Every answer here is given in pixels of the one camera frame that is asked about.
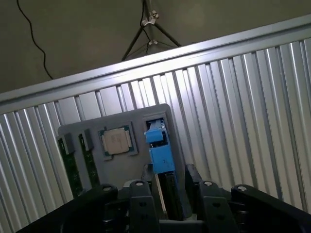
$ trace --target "screw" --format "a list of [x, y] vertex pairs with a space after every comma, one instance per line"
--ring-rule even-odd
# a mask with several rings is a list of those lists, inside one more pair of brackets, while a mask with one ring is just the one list
[[247, 188], [243, 187], [243, 186], [239, 186], [238, 187], [238, 190], [242, 191], [242, 192], [245, 192], [247, 190]]
[[207, 186], [213, 185], [213, 183], [212, 183], [212, 182], [209, 182], [209, 181], [205, 181], [204, 184], [207, 185]]
[[107, 186], [107, 187], [104, 187], [103, 188], [103, 191], [109, 191], [111, 189], [111, 187], [110, 186]]

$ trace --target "ridged surface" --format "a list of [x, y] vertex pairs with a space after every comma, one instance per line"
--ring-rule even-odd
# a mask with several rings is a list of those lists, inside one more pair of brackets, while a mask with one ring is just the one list
[[311, 212], [311, 39], [0, 116], [0, 232], [72, 199], [60, 125], [167, 103], [186, 163]]

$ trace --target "metal panel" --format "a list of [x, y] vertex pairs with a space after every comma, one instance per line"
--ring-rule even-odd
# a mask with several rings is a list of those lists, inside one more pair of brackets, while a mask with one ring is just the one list
[[311, 213], [310, 37], [311, 15], [1, 94], [0, 232], [72, 199], [60, 125], [161, 103], [204, 179]]

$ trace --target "green circuit board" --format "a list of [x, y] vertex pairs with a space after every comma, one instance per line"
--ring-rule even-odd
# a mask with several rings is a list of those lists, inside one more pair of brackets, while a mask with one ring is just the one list
[[84, 161], [86, 164], [87, 173], [91, 182], [92, 187], [100, 185], [97, 168], [95, 165], [94, 157], [91, 150], [86, 150], [83, 135], [79, 135], [79, 142], [81, 145]]
[[82, 183], [79, 176], [78, 167], [74, 158], [74, 154], [66, 154], [63, 139], [58, 140], [59, 150], [63, 159], [66, 174], [68, 177], [69, 185], [73, 198], [78, 197], [83, 191]]

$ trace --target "wire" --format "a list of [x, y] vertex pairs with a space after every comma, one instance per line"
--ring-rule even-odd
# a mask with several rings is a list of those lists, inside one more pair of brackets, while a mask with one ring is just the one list
[[149, 42], [147, 43], [147, 49], [146, 49], [146, 54], [148, 55], [148, 49], [149, 49]]
[[43, 53], [43, 67], [45, 69], [45, 72], [47, 73], [47, 75], [49, 76], [50, 79], [54, 79], [51, 74], [48, 72], [47, 67], [46, 67], [46, 54], [45, 51], [36, 43], [35, 38], [34, 38], [34, 32], [33, 32], [33, 25], [31, 23], [31, 21], [29, 20], [29, 18], [25, 15], [25, 13], [23, 12], [23, 10], [21, 9], [20, 5], [19, 5], [19, 0], [16, 1], [17, 2], [17, 6], [19, 11], [23, 14], [23, 16], [25, 17], [25, 19], [27, 19], [29, 26], [30, 26], [30, 33], [31, 33], [31, 38], [33, 40], [33, 43], [35, 44], [35, 46]]
[[126, 58], [132, 56], [134, 53], [136, 53], [136, 52], [138, 52], [139, 50], [141, 50], [141, 49], [142, 49], [143, 47], [145, 47], [147, 44], [144, 44], [144, 45], [140, 46], [138, 49], [135, 49], [133, 52], [129, 53], [129, 54], [127, 55]]
[[146, 30], [144, 29], [144, 26], [141, 24], [142, 22], [142, 19], [144, 18], [144, 11], [145, 11], [145, 4], [146, 4], [146, 0], [143, 0], [142, 1], [142, 11], [141, 11], [141, 18], [140, 18], [140, 26], [142, 27], [144, 33], [146, 34], [146, 37], [148, 38], [148, 43], [147, 43], [147, 49], [146, 49], [146, 54], [148, 55], [148, 49], [149, 49], [149, 42], [151, 41], [150, 37], [148, 36]]
[[169, 47], [172, 47], [172, 48], [177, 48], [177, 46], [169, 45], [169, 44], [166, 44], [166, 43], [161, 42], [161, 41], [158, 41], [158, 43], [166, 45], [166, 46], [169, 46]]

